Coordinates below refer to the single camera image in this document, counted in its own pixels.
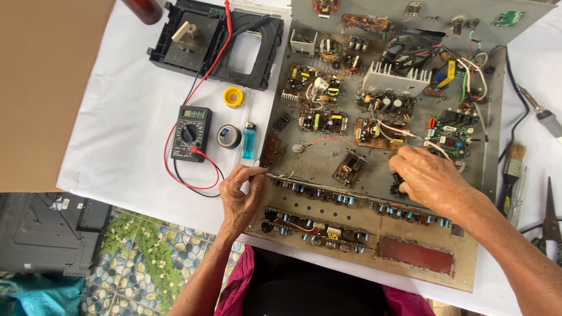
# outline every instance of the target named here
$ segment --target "yellow solder spool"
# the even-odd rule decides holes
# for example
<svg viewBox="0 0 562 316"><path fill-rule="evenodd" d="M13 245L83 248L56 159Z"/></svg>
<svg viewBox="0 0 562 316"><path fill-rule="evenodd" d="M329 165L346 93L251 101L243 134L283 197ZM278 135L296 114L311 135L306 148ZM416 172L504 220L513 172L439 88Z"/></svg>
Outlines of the yellow solder spool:
<svg viewBox="0 0 562 316"><path fill-rule="evenodd" d="M231 109L237 109L246 103L246 100L244 100L244 93L237 87L226 89L223 93L223 101Z"/></svg>

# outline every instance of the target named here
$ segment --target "paint brush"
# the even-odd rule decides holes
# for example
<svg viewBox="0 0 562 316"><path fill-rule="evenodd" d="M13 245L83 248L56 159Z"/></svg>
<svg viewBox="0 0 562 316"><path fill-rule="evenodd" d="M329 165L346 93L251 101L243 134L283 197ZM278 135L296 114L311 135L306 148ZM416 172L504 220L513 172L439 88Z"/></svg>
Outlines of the paint brush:
<svg viewBox="0 0 562 316"><path fill-rule="evenodd" d="M500 212L502 212L505 217L507 217L511 206L513 188L521 177L523 158L525 158L526 153L527 147L520 143L513 143L513 145L509 147L509 152L507 153L507 160L504 169L505 194L502 199L503 203L499 208Z"/></svg>

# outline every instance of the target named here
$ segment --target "hand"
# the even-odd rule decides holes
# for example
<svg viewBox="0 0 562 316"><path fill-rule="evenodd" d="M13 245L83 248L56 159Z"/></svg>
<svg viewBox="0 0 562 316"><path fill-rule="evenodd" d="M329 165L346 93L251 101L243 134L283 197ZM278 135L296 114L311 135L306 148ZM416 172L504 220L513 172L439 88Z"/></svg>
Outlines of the hand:
<svg viewBox="0 0 562 316"><path fill-rule="evenodd" d="M238 165L230 175L219 184L223 200L224 222L221 232L228 237L238 238L256 211L267 169ZM242 184L250 182L248 195L240 190Z"/></svg>
<svg viewBox="0 0 562 316"><path fill-rule="evenodd" d="M404 179L400 191L453 222L461 218L471 204L487 197L471 187L456 167L424 148L403 146L389 162L390 169Z"/></svg>

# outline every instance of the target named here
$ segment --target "cardboard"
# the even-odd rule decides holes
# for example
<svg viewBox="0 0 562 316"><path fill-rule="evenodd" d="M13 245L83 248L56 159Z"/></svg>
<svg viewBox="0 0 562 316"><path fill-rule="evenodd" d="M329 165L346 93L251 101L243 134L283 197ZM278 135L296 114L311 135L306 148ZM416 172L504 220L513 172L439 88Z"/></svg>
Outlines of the cardboard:
<svg viewBox="0 0 562 316"><path fill-rule="evenodd" d="M0 192L51 192L114 0L0 11Z"/></svg>

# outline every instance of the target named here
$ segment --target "blue cloth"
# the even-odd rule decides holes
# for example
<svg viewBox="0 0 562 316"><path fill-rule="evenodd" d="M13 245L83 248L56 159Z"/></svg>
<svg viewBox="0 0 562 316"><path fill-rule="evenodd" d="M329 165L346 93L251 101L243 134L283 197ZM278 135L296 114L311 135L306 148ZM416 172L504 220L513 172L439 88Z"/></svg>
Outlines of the blue cloth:
<svg viewBox="0 0 562 316"><path fill-rule="evenodd" d="M78 315L84 278L54 274L17 274L2 280L0 287L4 289L4 293L9 293L13 303L13 309L0 304L0 315Z"/></svg>

